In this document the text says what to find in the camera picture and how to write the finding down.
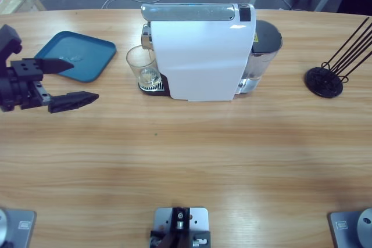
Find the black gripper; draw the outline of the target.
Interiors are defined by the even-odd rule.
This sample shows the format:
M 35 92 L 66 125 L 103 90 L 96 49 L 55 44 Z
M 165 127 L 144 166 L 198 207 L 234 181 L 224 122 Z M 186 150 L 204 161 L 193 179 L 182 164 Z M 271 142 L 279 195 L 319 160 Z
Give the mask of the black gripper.
M 41 81 L 44 74 L 57 74 L 72 69 L 73 64 L 58 58 L 33 58 L 11 61 L 1 73 L 1 110 L 11 112 L 16 106 L 22 110 L 48 106 L 50 113 L 65 112 L 89 105 L 99 98 L 91 92 L 71 92 L 53 96 Z

